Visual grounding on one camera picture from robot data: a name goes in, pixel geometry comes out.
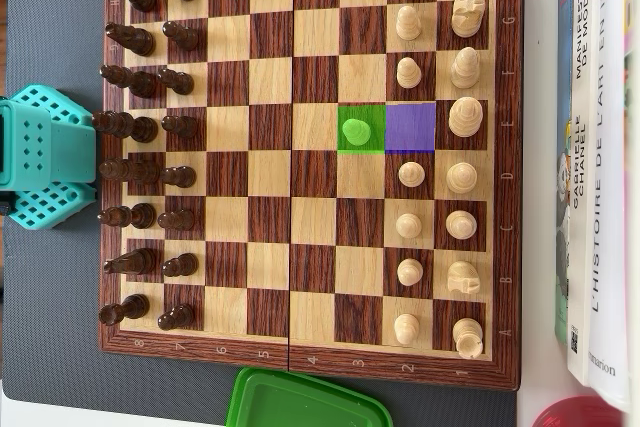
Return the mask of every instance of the light wooden chess piece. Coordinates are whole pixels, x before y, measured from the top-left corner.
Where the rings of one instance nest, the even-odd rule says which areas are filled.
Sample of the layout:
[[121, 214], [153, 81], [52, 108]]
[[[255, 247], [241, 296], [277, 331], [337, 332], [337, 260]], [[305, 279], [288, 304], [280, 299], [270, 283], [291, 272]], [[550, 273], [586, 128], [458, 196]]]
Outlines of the light wooden chess piece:
[[463, 359], [475, 359], [484, 350], [482, 327], [473, 319], [460, 319], [453, 326], [453, 341]]
[[471, 137], [482, 125], [482, 105], [473, 97], [458, 99], [449, 111], [449, 128], [458, 137]]
[[473, 47], [465, 47], [451, 66], [451, 82], [459, 89], [470, 89], [480, 80], [480, 56]]
[[398, 169], [398, 179], [407, 187], [417, 187], [424, 182], [424, 169], [416, 162], [406, 162]]
[[459, 162], [447, 172], [447, 186], [451, 192], [466, 194], [471, 192], [478, 181], [478, 173], [473, 165]]
[[420, 35], [420, 16], [416, 9], [410, 5], [405, 5], [398, 11], [396, 21], [396, 32], [402, 40], [413, 40]]
[[473, 37], [480, 30], [484, 16], [484, 0], [455, 0], [451, 27], [463, 38]]
[[404, 259], [400, 262], [400, 265], [398, 265], [397, 273], [398, 281], [402, 285], [410, 287], [420, 282], [424, 270], [422, 268], [422, 264], [416, 259]]
[[454, 262], [447, 271], [447, 289], [449, 292], [459, 290], [463, 294], [477, 294], [480, 292], [478, 271], [469, 262]]
[[398, 73], [396, 75], [398, 83], [405, 89], [412, 89], [420, 83], [422, 71], [416, 61], [411, 57], [405, 57], [398, 62]]
[[420, 322], [411, 314], [402, 314], [393, 323], [393, 330], [396, 332], [398, 342], [409, 345], [418, 338]]
[[422, 222], [414, 214], [402, 214], [396, 220], [396, 230], [405, 239], [414, 239], [422, 232]]
[[447, 217], [446, 226], [447, 232], [458, 240], [467, 240], [473, 237], [478, 230], [476, 219], [464, 210], [451, 212]]

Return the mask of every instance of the wooden chessboard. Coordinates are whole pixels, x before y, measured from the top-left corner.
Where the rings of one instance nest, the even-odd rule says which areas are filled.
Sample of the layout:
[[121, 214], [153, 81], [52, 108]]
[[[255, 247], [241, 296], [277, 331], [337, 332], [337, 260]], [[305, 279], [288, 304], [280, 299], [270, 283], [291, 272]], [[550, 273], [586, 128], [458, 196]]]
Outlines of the wooden chessboard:
[[[149, 13], [105, 0], [105, 20], [144, 27], [155, 36], [150, 57], [105, 40], [104, 60], [148, 72], [163, 66], [191, 74], [179, 96], [159, 88], [152, 99], [105, 83], [105, 110], [158, 121], [167, 114], [200, 120], [193, 139], [160, 130], [139, 144], [103, 137], [103, 158], [189, 165], [188, 189], [102, 181], [102, 205], [153, 204], [158, 213], [188, 208], [187, 232], [102, 228], [102, 260], [139, 247], [155, 249], [153, 274], [101, 276], [100, 303], [146, 294], [151, 311], [119, 326], [100, 326], [109, 352], [229, 362], [315, 374], [379, 377], [516, 389], [520, 382], [522, 202], [522, 0], [486, 0], [480, 31], [451, 29], [453, 0], [158, 0]], [[395, 32], [397, 12], [413, 5], [422, 32]], [[167, 20], [201, 33], [184, 52], [162, 35]], [[480, 82], [453, 86], [450, 69], [467, 46], [479, 51]], [[423, 79], [402, 89], [396, 65], [410, 56]], [[483, 106], [477, 134], [448, 129], [455, 100]], [[372, 140], [358, 150], [339, 125], [367, 119]], [[423, 166], [426, 181], [407, 188], [398, 168]], [[476, 167], [468, 194], [445, 176], [457, 162]], [[466, 210], [478, 222], [466, 241], [451, 237], [447, 215]], [[403, 239], [400, 214], [418, 215], [422, 233]], [[192, 276], [163, 278], [160, 263], [196, 254]], [[398, 263], [419, 260], [422, 280], [400, 284]], [[447, 289], [448, 266], [475, 265], [477, 294]], [[163, 332], [157, 317], [178, 302], [194, 306], [189, 329]], [[395, 339], [401, 313], [420, 333], [409, 347]], [[452, 328], [461, 318], [484, 330], [484, 352], [464, 360]]]

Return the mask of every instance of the gray table mat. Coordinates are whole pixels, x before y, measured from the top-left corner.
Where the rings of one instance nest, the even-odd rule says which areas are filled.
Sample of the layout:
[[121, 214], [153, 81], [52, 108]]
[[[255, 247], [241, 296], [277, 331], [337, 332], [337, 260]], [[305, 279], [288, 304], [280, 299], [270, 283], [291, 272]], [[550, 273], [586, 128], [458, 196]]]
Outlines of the gray table mat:
[[[7, 92], [49, 84], [102, 108], [103, 0], [9, 0]], [[98, 349], [97, 204], [48, 231], [4, 227], [3, 387], [15, 400], [223, 424], [237, 367]], [[377, 398], [394, 425], [515, 425], [516, 394], [331, 379]]]

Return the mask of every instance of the teal plastic object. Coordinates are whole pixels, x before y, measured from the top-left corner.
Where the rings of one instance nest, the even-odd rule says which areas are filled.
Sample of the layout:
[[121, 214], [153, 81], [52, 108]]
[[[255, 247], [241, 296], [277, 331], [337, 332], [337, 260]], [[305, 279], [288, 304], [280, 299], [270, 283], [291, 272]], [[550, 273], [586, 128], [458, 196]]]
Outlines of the teal plastic object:
[[242, 369], [227, 427], [392, 427], [377, 400], [308, 375]]

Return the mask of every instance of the chess pawn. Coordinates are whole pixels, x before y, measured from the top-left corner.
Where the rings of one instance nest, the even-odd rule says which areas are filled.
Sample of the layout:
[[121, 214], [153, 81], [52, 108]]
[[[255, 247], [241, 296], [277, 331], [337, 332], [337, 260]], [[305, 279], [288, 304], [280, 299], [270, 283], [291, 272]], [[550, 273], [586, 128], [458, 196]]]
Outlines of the chess pawn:
[[473, 37], [480, 30], [484, 16], [484, 0], [455, 0], [451, 27], [462, 38]]
[[465, 47], [451, 66], [451, 82], [459, 89], [470, 89], [480, 80], [480, 56], [473, 47]]

